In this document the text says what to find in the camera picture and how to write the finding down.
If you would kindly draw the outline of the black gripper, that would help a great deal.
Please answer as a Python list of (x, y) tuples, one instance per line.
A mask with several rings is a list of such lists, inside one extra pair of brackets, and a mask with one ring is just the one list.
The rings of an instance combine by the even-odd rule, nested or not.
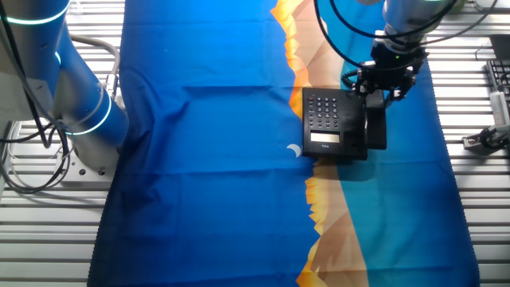
[(400, 101), (416, 83), (416, 75), (426, 59), (424, 48), (392, 50), (383, 39), (371, 45), (372, 61), (356, 72), (355, 92), (365, 98), (375, 90), (389, 91), (390, 102)]

